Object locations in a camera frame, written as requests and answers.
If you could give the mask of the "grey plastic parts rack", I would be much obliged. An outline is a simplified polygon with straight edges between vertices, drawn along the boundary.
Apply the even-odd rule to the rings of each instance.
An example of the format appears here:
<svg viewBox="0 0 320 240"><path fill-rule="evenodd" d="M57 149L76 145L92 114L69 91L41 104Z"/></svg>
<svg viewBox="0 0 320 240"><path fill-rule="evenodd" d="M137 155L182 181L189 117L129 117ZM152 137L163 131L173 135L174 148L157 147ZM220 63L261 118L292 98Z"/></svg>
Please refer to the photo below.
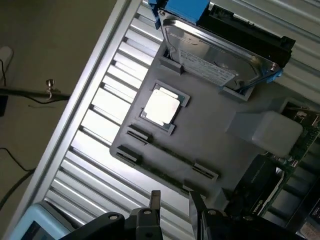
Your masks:
<svg viewBox="0 0 320 240"><path fill-rule="evenodd" d="M187 105L179 108L167 127L140 117L156 85L189 96ZM282 113L289 101L308 106L275 83L260 86L247 101L238 100L184 71L161 46L113 140L110 154L183 195L196 191L225 210L256 156L269 152L286 157L301 136L302 126ZM183 155L194 165L151 143ZM183 191L138 163L151 165L181 182Z"/></svg>

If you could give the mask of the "light blue teach pendant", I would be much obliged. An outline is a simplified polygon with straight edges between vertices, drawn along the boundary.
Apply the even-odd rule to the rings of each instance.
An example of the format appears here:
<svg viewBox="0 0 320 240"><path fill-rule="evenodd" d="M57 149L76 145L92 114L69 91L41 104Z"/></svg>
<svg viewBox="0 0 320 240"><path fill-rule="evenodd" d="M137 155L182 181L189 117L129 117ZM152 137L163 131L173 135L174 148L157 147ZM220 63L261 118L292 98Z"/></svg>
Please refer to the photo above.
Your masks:
<svg viewBox="0 0 320 240"><path fill-rule="evenodd" d="M32 204L5 240L59 240L75 228L45 201Z"/></svg>

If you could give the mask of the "blue disk mounting bracket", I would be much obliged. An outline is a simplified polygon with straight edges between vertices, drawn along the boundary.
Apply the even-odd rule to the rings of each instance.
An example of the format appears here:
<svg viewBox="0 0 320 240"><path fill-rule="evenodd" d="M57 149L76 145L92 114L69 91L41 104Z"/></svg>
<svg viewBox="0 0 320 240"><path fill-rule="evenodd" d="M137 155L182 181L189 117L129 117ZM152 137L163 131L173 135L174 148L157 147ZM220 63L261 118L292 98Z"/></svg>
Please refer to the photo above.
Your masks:
<svg viewBox="0 0 320 240"><path fill-rule="evenodd" d="M200 19L203 12L206 9L211 10L213 8L213 6L215 5L215 4L212 5L210 3L210 0L147 0L147 2L149 4L149 6L151 7L152 13L155 17L155 20L156 20L155 26L157 29L161 29L161 31L162 31L162 25L161 25L159 13L158 13L158 11L161 9L168 11L171 14L178 16L178 17L188 21L189 23L192 23L197 26L197 21ZM238 17L235 14L234 14L234 16L243 20L243 21L246 21L246 20ZM167 48L167 51L168 51L168 56L171 59L170 52L169 52L168 48ZM276 77L274 77L273 79L261 81L257 84L260 84L262 82L266 82L266 83L273 82L276 78L278 78L282 75L283 68L282 67L280 67L280 68L282 69L282 71ZM249 88L251 88L255 85L252 85L247 88L241 88L240 90L237 90L237 91L235 91L235 90L233 90L233 91L242 94L242 93L245 93Z"/></svg>

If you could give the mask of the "green black graphics card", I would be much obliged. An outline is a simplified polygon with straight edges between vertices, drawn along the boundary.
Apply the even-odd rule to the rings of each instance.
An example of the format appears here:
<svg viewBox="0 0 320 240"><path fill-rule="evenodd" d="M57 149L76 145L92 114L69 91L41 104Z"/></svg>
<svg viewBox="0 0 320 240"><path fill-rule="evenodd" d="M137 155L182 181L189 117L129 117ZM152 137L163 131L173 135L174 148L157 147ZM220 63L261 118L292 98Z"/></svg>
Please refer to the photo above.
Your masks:
<svg viewBox="0 0 320 240"><path fill-rule="evenodd" d="M235 187L225 212L252 214L281 227L292 228L294 215L320 178L320 109L288 101L285 117L302 126L302 133L288 156L270 152L257 155Z"/></svg>

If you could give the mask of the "dark green RAM stick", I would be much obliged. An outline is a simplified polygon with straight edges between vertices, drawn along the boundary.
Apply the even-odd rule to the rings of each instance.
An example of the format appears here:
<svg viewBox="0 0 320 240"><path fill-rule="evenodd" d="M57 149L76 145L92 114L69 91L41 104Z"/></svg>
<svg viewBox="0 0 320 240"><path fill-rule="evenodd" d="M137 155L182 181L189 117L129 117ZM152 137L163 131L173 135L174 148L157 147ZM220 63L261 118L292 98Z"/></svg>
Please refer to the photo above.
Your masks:
<svg viewBox="0 0 320 240"><path fill-rule="evenodd" d="M149 164L146 163L138 163L138 166L140 166L142 169L146 170L147 172L161 178L162 180L166 181L167 183L177 187L178 189L183 190L183 184L179 182L178 180L174 179L173 177L169 176L168 174L160 171L158 168L155 168Z"/></svg>
<svg viewBox="0 0 320 240"><path fill-rule="evenodd" d="M160 145L160 144L158 144L156 142L151 142L150 144L153 145L154 147L166 152L167 154L170 154L171 156L173 156L173 157L185 162L188 165L191 165L191 166L194 165L194 162L191 161L190 159L184 157L183 155L181 155L179 153L174 152L173 150L171 150L171 149L169 149L169 148L167 148L167 147L165 147L163 145Z"/></svg>

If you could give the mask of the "silver CPU chip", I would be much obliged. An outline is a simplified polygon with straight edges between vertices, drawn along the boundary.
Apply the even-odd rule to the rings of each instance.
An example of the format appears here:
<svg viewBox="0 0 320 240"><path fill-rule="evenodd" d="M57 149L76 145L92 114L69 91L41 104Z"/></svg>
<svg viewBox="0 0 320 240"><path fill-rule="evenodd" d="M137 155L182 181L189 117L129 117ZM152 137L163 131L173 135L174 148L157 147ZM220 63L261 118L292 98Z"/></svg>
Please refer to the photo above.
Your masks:
<svg viewBox="0 0 320 240"><path fill-rule="evenodd" d="M152 90L140 117L158 126L167 127L180 107L185 107L190 97L177 91L171 91L160 85Z"/></svg>

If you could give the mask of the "silver hard disk drive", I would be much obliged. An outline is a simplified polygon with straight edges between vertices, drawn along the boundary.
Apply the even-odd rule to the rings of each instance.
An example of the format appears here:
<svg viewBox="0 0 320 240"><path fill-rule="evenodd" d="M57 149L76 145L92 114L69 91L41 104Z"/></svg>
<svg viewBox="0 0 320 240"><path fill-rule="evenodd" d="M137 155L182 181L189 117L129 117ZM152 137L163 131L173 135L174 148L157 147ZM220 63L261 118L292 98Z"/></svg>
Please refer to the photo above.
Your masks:
<svg viewBox="0 0 320 240"><path fill-rule="evenodd" d="M164 9L158 15L170 58L221 88L238 91L282 72L277 63Z"/></svg>

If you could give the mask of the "black rectangular box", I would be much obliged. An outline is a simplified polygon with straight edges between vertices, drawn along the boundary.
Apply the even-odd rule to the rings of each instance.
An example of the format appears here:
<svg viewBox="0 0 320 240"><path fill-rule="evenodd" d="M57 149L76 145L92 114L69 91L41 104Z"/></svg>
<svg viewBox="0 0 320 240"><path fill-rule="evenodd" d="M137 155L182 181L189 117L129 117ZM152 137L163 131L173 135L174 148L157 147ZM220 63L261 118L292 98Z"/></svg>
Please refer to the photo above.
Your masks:
<svg viewBox="0 0 320 240"><path fill-rule="evenodd" d="M234 13L214 5L205 9L196 23L197 26L253 52L281 68L285 67L292 55L295 40L287 36L279 37L263 30L253 23L241 20Z"/></svg>

